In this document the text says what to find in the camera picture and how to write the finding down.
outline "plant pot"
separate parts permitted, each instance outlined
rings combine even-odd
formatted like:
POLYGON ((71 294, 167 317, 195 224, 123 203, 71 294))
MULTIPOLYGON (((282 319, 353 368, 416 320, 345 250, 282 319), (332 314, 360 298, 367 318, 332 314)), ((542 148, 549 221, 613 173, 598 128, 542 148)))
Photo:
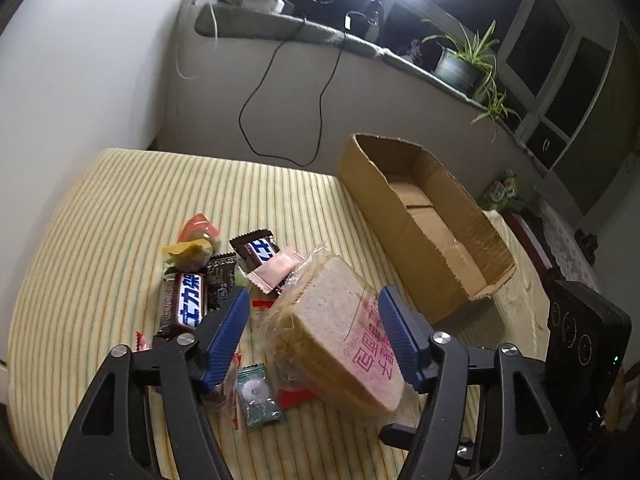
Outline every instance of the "plant pot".
POLYGON ((433 75, 469 96, 484 76, 484 72, 455 54, 450 48, 443 48, 433 75))

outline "striped tablecloth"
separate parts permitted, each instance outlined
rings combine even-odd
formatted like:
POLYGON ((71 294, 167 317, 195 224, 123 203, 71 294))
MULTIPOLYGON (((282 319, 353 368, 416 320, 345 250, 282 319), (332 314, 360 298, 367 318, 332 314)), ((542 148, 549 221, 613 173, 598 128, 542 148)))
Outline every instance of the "striped tablecloth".
MULTIPOLYGON (((9 339, 10 417, 28 462, 51 478, 58 450, 85 389, 114 345, 152 336, 161 312, 159 248, 183 222, 204 212, 223 240, 268 227, 276 240, 308 253, 324 244, 375 288, 404 293, 393 265, 349 193, 333 177, 261 164, 173 153, 106 150, 51 219, 22 284, 9 339)), ((518 271, 494 302, 447 320, 463 342, 516 343, 544 357, 548 301, 529 259, 498 215, 490 216, 514 253, 518 271)), ((240 343, 243 364, 262 362, 252 312, 240 343)), ((468 398, 473 434, 477 394, 468 398)), ((409 396, 402 416, 416 420, 423 399, 409 396)), ((340 416, 319 400, 287 412, 268 428, 233 431, 210 421, 236 479, 396 478, 404 453, 382 445, 376 429, 340 416)), ((152 423, 162 473, 177 478, 161 397, 152 423)))

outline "snack pile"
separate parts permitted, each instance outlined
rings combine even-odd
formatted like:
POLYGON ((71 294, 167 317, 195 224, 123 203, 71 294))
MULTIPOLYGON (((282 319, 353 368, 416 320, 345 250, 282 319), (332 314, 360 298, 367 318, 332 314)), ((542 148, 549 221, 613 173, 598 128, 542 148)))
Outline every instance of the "snack pile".
POLYGON ((267 362, 241 368, 236 352, 225 381, 207 396, 212 407, 226 412, 235 429, 238 408, 252 428, 273 424, 316 396, 351 416, 393 413, 404 381, 376 291, 340 256, 325 248, 304 256, 280 247, 268 229, 229 243, 232 252, 216 254, 220 233, 197 214, 177 243, 161 250, 168 268, 154 344, 194 331, 235 285, 255 287, 253 306, 265 311, 259 337, 267 362))

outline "silver bolt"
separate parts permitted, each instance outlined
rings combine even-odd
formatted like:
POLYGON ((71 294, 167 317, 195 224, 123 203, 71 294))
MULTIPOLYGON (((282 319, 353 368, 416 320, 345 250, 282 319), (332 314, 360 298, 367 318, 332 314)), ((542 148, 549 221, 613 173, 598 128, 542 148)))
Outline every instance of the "silver bolt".
POLYGON ((433 340, 439 345, 446 345, 451 341, 451 336, 446 332, 436 332, 433 334, 433 340))
POLYGON ((185 332, 184 334, 180 334, 175 340, 178 342, 178 345, 187 346, 196 341, 196 336, 190 334, 189 332, 185 332))
POLYGON ((512 356, 518 354, 517 346, 516 345, 512 345, 511 343, 507 343, 505 345, 502 345, 500 347, 500 350, 502 351, 503 354, 508 355, 509 357, 512 357, 512 356))
POLYGON ((122 357, 127 353, 127 345, 117 345, 111 349, 111 355, 114 357, 122 357))

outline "cardboard box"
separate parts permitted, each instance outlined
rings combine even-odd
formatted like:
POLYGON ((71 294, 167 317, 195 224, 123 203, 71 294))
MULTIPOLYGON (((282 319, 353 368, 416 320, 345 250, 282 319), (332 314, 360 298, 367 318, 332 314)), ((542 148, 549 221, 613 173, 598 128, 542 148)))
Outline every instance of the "cardboard box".
POLYGON ((338 175, 430 322, 513 275, 509 249, 471 195, 418 144, 354 134, 338 175))

